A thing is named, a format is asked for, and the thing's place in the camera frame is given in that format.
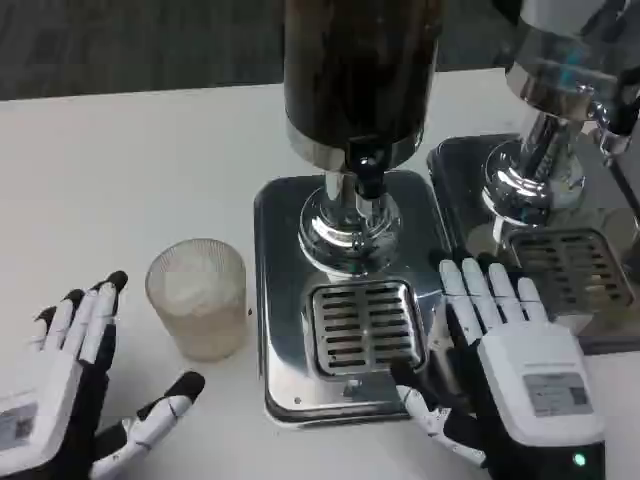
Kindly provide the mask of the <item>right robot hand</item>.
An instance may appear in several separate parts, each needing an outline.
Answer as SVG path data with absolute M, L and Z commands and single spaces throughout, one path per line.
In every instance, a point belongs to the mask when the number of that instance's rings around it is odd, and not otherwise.
M 395 359 L 391 376 L 411 418 L 493 479 L 605 478 L 604 419 L 582 349 L 550 321 L 533 280 L 491 254 L 435 250 L 429 261 L 468 407 L 455 407 Z

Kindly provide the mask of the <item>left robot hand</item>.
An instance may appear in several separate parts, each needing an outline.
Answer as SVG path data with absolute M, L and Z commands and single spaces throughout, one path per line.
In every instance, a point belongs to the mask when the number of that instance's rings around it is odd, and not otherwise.
M 187 371 L 157 399 L 100 429 L 127 282 L 115 271 L 70 291 L 34 319 L 23 357 L 2 368 L 2 478 L 114 479 L 146 457 L 202 393 L 204 377 Z

